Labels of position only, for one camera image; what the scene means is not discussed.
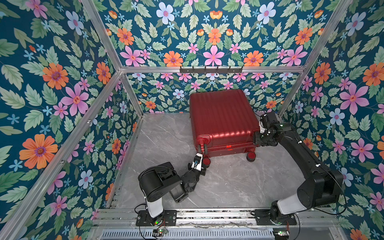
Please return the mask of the red hard-shell suitcase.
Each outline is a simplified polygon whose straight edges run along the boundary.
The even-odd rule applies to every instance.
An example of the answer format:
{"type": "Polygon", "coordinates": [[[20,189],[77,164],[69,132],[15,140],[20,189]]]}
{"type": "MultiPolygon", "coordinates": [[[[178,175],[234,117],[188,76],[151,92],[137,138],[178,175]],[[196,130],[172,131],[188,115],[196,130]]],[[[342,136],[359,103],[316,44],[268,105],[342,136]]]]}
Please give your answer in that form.
{"type": "Polygon", "coordinates": [[[203,155],[202,165],[211,158],[246,154],[256,159],[255,133],[259,120],[242,90],[194,93],[190,96],[190,119],[195,149],[203,155]]]}

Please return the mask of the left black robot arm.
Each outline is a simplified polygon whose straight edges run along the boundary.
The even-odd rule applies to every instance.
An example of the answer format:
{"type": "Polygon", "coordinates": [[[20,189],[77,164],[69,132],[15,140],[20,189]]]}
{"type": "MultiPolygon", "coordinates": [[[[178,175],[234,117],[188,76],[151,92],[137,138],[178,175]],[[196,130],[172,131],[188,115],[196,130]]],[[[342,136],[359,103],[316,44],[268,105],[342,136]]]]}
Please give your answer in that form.
{"type": "Polygon", "coordinates": [[[170,162],[144,170],[138,177],[139,186],[146,200],[146,210],[152,219],[164,215],[163,196],[171,194],[174,201],[182,202],[193,192],[211,164],[209,158],[189,163],[188,170],[180,176],[170,162]]]}

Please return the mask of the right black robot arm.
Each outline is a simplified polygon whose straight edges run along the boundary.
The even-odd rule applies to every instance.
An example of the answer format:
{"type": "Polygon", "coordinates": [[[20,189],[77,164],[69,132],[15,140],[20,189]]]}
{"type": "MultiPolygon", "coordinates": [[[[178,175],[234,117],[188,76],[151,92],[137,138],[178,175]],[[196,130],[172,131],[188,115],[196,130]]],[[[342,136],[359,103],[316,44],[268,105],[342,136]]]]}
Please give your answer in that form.
{"type": "Polygon", "coordinates": [[[260,116],[259,126],[260,131],[253,136],[254,145],[281,145],[305,178],[292,196],[271,204],[270,216],[274,221],[316,207],[335,204],[340,197],[345,197],[342,188],[343,175],[324,165],[304,143],[292,124],[281,122],[275,113],[266,113],[260,116]]]}

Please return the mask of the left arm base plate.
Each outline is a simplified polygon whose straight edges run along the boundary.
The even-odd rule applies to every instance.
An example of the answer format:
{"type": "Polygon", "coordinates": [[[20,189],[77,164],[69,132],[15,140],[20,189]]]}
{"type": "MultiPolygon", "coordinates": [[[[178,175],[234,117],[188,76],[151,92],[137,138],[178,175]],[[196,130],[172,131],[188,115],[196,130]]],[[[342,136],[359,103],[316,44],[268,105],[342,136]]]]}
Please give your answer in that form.
{"type": "Polygon", "coordinates": [[[176,210],[164,210],[159,216],[151,217],[147,210],[141,210],[138,213],[137,227],[160,227],[175,226],[177,221],[176,210]]]}

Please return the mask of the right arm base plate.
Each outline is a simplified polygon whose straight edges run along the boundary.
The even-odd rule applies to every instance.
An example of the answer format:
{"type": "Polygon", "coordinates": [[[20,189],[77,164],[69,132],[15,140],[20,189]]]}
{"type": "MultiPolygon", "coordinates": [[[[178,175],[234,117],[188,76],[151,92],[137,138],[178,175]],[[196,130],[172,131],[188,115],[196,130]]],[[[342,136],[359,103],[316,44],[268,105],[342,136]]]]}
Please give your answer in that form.
{"type": "Polygon", "coordinates": [[[298,224],[295,216],[293,214],[290,215],[282,215],[276,209],[269,210],[253,210],[251,215],[255,217],[255,220],[258,225],[289,225],[295,226],[298,224]]]}

